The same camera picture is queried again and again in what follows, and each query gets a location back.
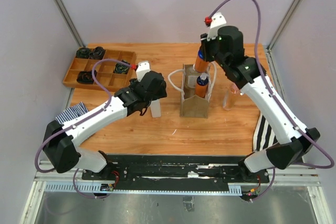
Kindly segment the pink cap clear bottle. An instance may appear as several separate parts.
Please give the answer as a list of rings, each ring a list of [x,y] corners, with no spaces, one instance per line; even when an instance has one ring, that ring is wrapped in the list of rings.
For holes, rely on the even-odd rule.
[[[240,90],[238,89],[237,85],[232,83],[226,90],[223,100],[223,109],[226,111],[230,111],[233,108],[239,96],[240,96]]]

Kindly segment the wooden compartment tray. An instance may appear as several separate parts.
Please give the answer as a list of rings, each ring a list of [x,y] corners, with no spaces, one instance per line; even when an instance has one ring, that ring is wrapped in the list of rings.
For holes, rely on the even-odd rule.
[[[81,88],[90,90],[100,90],[99,83],[110,92],[115,92],[129,85],[134,70],[130,68],[127,74],[113,73],[116,63],[122,60],[130,65],[136,63],[136,53],[133,51],[120,51],[105,49],[106,52],[102,60],[79,59],[76,54],[64,77],[63,84],[69,88]],[[79,84],[76,79],[80,71],[92,71],[94,84]]]

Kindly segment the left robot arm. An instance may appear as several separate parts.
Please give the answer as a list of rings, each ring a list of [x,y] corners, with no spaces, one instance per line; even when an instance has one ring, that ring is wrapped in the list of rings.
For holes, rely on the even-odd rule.
[[[108,179],[112,175],[112,166],[106,155],[82,149],[81,143],[117,120],[135,112],[144,115],[152,101],[166,96],[166,82],[161,73],[149,71],[141,81],[131,79],[128,87],[120,89],[88,113],[64,124],[50,122],[43,151],[58,173],[78,168],[92,171],[102,180]]]

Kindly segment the orange blue spray bottle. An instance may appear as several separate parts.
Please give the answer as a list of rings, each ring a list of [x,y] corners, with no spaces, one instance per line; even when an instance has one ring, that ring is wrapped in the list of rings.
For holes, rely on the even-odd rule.
[[[194,70],[199,73],[206,72],[209,62],[205,61],[202,51],[199,49],[194,63]]]

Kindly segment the orange blue pump bottle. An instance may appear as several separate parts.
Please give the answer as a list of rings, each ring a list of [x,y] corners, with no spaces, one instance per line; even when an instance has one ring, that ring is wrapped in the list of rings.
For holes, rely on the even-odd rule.
[[[197,95],[201,98],[205,98],[208,84],[209,84],[208,74],[202,73],[196,79],[195,95]]]

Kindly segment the blue white striped cloth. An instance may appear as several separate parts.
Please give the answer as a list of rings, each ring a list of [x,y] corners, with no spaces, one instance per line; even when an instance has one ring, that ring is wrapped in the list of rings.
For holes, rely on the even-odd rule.
[[[73,119],[76,119],[86,113],[88,113],[89,110],[84,105],[83,102],[80,102],[76,105],[70,106],[66,108],[63,112],[61,112],[59,115],[56,116],[56,121],[59,124],[63,124],[65,122],[71,121]]]

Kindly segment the white bottle grey cap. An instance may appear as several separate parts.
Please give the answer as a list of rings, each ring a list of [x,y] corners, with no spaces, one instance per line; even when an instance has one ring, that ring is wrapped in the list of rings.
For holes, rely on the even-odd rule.
[[[153,118],[159,118],[161,117],[161,104],[160,104],[160,100],[154,100],[151,102],[150,105],[150,110],[151,110],[151,115]]]

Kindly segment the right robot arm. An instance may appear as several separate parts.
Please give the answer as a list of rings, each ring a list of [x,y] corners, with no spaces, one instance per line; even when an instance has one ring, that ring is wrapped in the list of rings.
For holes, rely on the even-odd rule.
[[[243,34],[235,26],[223,26],[213,39],[201,34],[199,56],[216,62],[226,77],[246,94],[260,110],[273,130],[277,143],[256,151],[238,163],[238,177],[250,182],[257,172],[276,167],[286,169],[312,148],[307,140],[316,142],[319,131],[298,120],[276,92],[265,69],[254,57],[245,55]]]

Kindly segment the brown canvas bag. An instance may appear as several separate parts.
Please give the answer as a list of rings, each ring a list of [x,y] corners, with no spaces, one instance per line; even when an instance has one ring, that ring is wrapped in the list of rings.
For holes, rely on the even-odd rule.
[[[171,80],[171,77],[176,74],[182,74],[182,84],[178,87]],[[183,65],[182,69],[177,69],[168,75],[168,81],[172,87],[180,92],[180,116],[185,118],[208,118],[208,109],[213,88],[217,77],[217,69],[215,64],[210,63],[205,75],[208,79],[208,85],[205,88],[205,96],[201,98],[196,95],[196,80],[202,74],[194,70],[194,65]]]

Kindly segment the black white striped cloth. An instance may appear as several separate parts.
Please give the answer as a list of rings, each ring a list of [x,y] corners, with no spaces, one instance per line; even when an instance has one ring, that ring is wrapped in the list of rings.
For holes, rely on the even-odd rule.
[[[278,143],[275,133],[265,117],[260,114],[253,135],[253,151],[261,151]]]

